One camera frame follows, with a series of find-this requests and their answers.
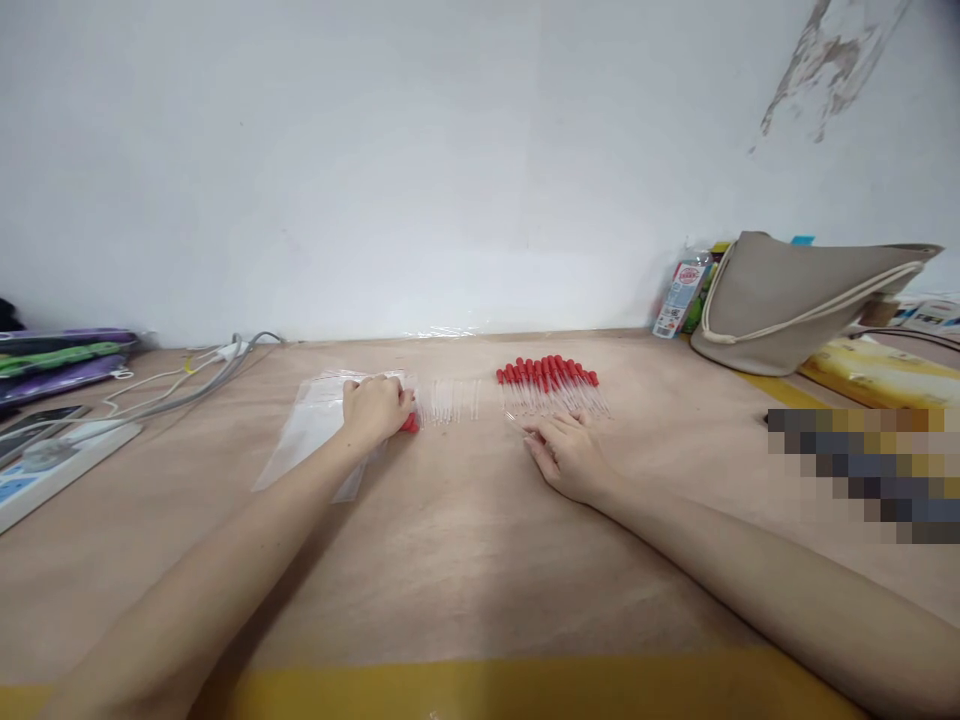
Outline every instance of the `plastic bottle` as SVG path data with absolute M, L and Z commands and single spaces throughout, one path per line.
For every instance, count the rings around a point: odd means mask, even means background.
M 702 248 L 684 248 L 684 259 L 677 265 L 670 283 L 670 290 L 660 308 L 653 334 L 672 338 L 680 333 L 683 321 L 700 292 L 707 277 L 707 269 L 713 265 L 713 255 Z

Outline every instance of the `wooden table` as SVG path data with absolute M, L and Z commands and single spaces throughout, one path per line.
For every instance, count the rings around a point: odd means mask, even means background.
M 215 395 L 149 422 L 0 536 L 0 715 L 32 716 L 51 682 L 250 500 L 301 382 L 402 367 L 421 383 L 490 379 L 480 419 L 391 441 L 227 653 L 204 708 L 281 720 L 859 716 L 658 553 L 542 482 L 492 376 L 547 353 L 598 371 L 615 417 L 599 432 L 624 472 L 960 623 L 956 548 L 891 544 L 884 526 L 840 517 L 822 482 L 768 456 L 760 418 L 779 404 L 682 342 L 638 331 L 265 346 Z M 46 405 L 96 404 L 185 358 L 149 353 L 133 380 Z

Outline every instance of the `green object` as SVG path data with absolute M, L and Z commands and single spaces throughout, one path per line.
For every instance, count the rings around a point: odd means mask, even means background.
M 687 319 L 683 321 L 683 327 L 680 328 L 680 332 L 690 335 L 697 329 L 697 325 L 700 324 L 700 318 L 703 317 L 703 303 L 707 299 L 707 293 L 710 292 L 710 283 L 713 280 L 713 272 L 716 269 L 717 264 L 714 263 L 710 266 L 710 269 L 707 270 L 707 279 L 703 281 L 700 293 L 693 299 L 693 302 L 690 303 L 690 311 L 687 313 Z
M 11 357 L 0 356 L 0 379 L 20 377 L 32 372 L 54 370 L 64 365 L 92 360 L 105 355 L 117 355 L 121 351 L 119 343 L 93 343 L 92 345 L 78 345 L 52 353 L 38 355 L 20 355 Z

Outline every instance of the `person's right arm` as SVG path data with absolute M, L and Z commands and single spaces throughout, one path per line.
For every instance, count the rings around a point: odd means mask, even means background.
M 772 642 L 883 717 L 960 717 L 960 630 L 822 555 L 616 473 L 587 416 L 526 426 L 558 492 L 620 523 Z

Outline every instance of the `white wall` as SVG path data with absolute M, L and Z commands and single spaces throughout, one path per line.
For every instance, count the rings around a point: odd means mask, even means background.
M 956 289 L 960 11 L 762 136 L 813 7 L 2 0 L 0 296 L 171 346 L 643 325 L 741 229 L 952 246 L 917 286 Z

